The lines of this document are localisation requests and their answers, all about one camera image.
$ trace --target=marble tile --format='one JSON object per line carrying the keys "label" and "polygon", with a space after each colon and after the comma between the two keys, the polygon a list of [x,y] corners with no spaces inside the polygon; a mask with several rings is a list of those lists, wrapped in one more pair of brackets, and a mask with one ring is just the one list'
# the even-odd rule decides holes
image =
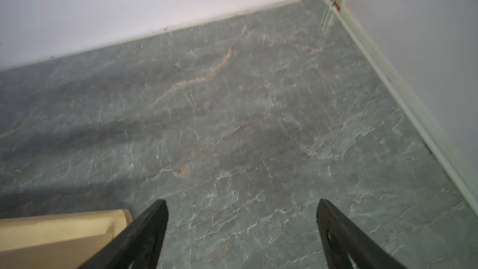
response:
{"label": "marble tile", "polygon": [[0,216],[170,209],[159,268],[326,268],[338,206],[409,268],[478,221],[321,0],[0,73]]}

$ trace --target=white wall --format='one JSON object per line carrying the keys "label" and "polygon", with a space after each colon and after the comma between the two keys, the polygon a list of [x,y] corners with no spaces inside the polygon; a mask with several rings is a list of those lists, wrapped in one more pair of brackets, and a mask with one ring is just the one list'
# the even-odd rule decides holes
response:
{"label": "white wall", "polygon": [[0,69],[284,0],[0,0]]}
{"label": "white wall", "polygon": [[477,0],[347,0],[345,6],[478,170]]}

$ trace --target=white baseboard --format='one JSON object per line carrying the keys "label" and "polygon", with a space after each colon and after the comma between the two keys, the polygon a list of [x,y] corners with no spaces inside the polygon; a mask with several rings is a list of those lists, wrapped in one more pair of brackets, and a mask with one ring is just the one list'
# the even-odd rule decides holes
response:
{"label": "white baseboard", "polygon": [[417,95],[408,87],[397,70],[348,12],[347,8],[342,6],[339,12],[332,6],[330,0],[326,0],[326,3],[334,11],[350,37],[380,77],[380,80],[418,130],[418,133],[420,133],[471,209],[478,215],[478,170],[475,170],[468,163],[463,154],[446,136]]}

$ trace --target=gray marble floor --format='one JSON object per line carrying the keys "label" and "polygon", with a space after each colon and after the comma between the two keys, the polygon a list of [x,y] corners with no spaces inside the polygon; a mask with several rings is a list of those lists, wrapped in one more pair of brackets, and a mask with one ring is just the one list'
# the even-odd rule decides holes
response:
{"label": "gray marble floor", "polygon": [[409,268],[478,221],[321,0],[0,73],[0,216],[166,199],[160,268],[326,268],[328,198]]}

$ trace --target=baseboard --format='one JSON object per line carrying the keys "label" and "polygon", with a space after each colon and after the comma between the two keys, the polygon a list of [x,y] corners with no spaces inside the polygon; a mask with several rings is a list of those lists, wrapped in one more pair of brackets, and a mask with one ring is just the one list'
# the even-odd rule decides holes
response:
{"label": "baseboard", "polygon": [[460,150],[446,136],[421,103],[421,100],[408,87],[397,70],[365,33],[347,8],[342,6],[338,11],[332,6],[330,0],[326,0],[326,3],[334,11],[338,20],[360,48],[380,80],[385,84],[471,209],[478,216],[478,170],[475,170],[469,164]]}
{"label": "baseboard", "polygon": [[89,51],[94,51],[94,50],[98,50],[98,49],[106,48],[106,47],[110,47],[110,46],[120,45],[120,44],[124,44],[124,43],[127,43],[127,42],[132,42],[132,41],[135,41],[135,40],[139,40],[139,39],[146,39],[146,38],[158,36],[158,35],[165,34],[165,33],[171,33],[171,32],[177,31],[177,30],[181,30],[181,29],[200,26],[200,25],[204,25],[204,24],[207,24],[207,23],[226,20],[226,19],[237,17],[237,16],[241,16],[241,15],[247,15],[247,14],[252,14],[252,13],[265,11],[265,10],[269,10],[269,9],[273,9],[273,8],[278,8],[278,7],[281,7],[281,6],[285,6],[285,5],[289,5],[289,4],[293,4],[293,3],[298,3],[298,2],[301,2],[301,1],[302,0],[284,0],[284,1],[276,2],[276,3],[270,3],[270,4],[256,6],[256,7],[253,7],[253,8],[239,10],[239,11],[234,12],[234,13],[228,13],[228,14],[219,15],[219,16],[212,16],[212,17],[209,17],[209,18],[201,19],[199,21],[183,22],[183,23],[178,23],[176,25],[168,25],[166,28],[164,28],[163,30],[160,30],[160,31],[156,30],[156,31],[152,31],[152,32],[149,32],[149,33],[145,33],[145,34],[138,34],[138,35],[134,35],[134,36],[129,36],[129,37],[121,39],[119,41],[113,41],[113,42],[109,42],[109,43],[106,43],[106,44],[100,44],[96,47],[88,48],[87,50],[80,50],[80,51],[74,51],[74,52],[71,52],[71,53],[68,53],[68,54],[57,55],[57,56],[55,56],[54,59],[52,59],[51,57],[45,57],[45,58],[42,58],[42,59],[35,59],[35,60],[32,60],[32,61],[28,61],[26,63],[14,64],[14,65],[11,65],[11,66],[6,66],[6,67],[3,67],[3,68],[0,68],[0,71],[18,69],[18,68],[21,68],[21,67],[25,67],[25,66],[35,64],[35,63],[42,63],[42,62],[46,62],[46,61],[56,60],[56,59],[59,59],[59,58],[73,56],[73,55],[77,55],[77,54],[81,54],[81,53],[85,53],[85,52],[89,52]]}

